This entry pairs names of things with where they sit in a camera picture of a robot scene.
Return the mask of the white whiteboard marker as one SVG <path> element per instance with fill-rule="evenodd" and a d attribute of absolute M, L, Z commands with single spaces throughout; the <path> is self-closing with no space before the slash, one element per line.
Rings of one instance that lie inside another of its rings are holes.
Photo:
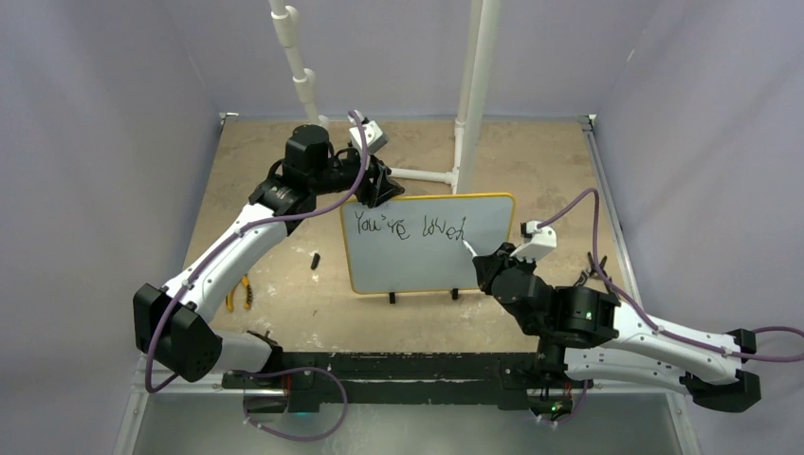
<path fill-rule="evenodd" d="M 465 246 L 466 250 L 470 253 L 470 255 L 473 258 L 478 256 L 476 251 L 474 250 L 474 248 L 471 246 L 471 244 L 468 241 L 463 240 L 462 242 L 463 242 L 463 245 Z"/>

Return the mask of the yellow framed whiteboard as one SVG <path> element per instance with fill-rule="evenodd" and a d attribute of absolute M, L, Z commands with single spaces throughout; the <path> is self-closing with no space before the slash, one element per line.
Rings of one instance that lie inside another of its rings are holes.
<path fill-rule="evenodd" d="M 507 192 L 399 196 L 370 209 L 339 209 L 352 290 L 361 295 L 468 290 L 478 254 L 509 238 L 516 200 Z"/>

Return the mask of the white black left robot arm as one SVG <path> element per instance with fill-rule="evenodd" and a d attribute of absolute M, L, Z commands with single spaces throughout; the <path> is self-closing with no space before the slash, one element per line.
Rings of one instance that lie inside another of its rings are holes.
<path fill-rule="evenodd" d="M 210 327 L 218 308 L 251 268 L 305 219 L 323 215 L 316 200 L 338 193 L 376 208 L 403 194 L 375 155 L 387 138 L 373 120 L 357 120 L 348 146 L 335 150 L 319 125 L 296 127 L 235 221 L 191 265 L 160 286 L 143 284 L 133 297 L 135 341 L 146 356 L 145 385 L 161 364 L 187 382 L 214 371 L 243 371 L 258 387 L 282 378 L 280 347 L 253 332 L 226 334 Z"/>

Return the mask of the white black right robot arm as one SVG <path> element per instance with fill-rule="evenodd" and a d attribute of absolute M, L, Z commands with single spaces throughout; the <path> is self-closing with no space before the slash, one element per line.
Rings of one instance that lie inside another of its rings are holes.
<path fill-rule="evenodd" d="M 757 374 L 743 369 L 756 336 L 745 329 L 712 334 L 660 320 L 648 325 L 613 293 L 552 286 L 510 243 L 471 255 L 479 289 L 539 340 L 528 375 L 543 389 L 596 379 L 640 383 L 686 394 L 709 410 L 739 413 L 761 398 Z"/>

